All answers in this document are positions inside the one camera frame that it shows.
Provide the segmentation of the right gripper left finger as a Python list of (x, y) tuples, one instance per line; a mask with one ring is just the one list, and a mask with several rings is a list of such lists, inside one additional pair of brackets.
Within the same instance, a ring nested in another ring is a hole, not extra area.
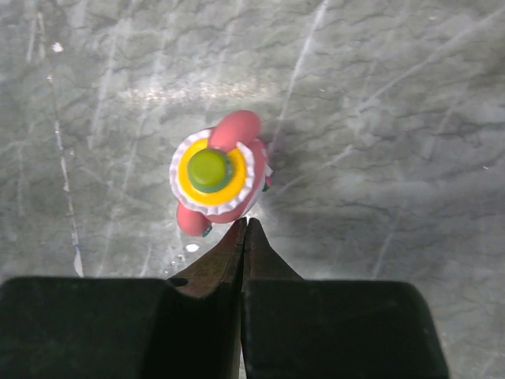
[(166, 280), (21, 276), (1, 286), (4, 378), (236, 378), (246, 220)]

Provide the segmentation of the pink bear yellow hat toy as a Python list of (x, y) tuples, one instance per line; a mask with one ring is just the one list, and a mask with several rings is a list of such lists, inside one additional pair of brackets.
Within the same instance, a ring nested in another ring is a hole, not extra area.
[(233, 223), (271, 187), (273, 170), (260, 131), (259, 116), (239, 110), (177, 147), (169, 179), (183, 233), (204, 237), (214, 224)]

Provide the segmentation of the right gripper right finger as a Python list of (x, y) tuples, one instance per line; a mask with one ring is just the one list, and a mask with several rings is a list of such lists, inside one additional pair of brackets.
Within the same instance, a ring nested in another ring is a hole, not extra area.
[(272, 249), (257, 219), (243, 246), (248, 377), (449, 377), (432, 314), (414, 285), (305, 280)]

